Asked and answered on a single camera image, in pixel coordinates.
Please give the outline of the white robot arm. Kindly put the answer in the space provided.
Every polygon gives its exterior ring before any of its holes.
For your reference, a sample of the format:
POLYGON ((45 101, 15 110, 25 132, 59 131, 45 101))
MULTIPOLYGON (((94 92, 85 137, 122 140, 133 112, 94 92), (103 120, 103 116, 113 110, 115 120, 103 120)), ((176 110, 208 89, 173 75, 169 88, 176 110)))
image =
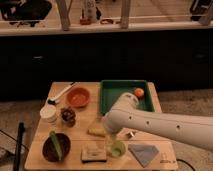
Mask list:
POLYGON ((110 134, 130 128, 213 152, 213 117, 155 113, 139 110, 139 100, 123 93, 103 116, 102 123, 110 134))

